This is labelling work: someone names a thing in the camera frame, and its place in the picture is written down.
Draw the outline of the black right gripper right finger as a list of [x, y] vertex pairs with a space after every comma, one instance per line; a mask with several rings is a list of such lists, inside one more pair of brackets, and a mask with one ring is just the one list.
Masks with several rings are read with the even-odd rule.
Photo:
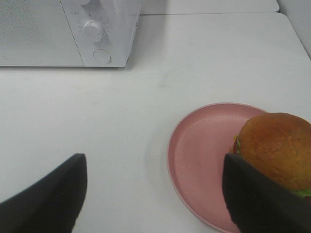
[[223, 196], [232, 221], [242, 233], [311, 231], [311, 204], [235, 154], [225, 155]]

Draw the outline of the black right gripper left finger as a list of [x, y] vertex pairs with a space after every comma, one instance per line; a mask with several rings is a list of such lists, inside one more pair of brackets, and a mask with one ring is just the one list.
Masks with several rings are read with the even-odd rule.
[[75, 154], [48, 175], [1, 202], [2, 233], [70, 233], [85, 201], [87, 165]]

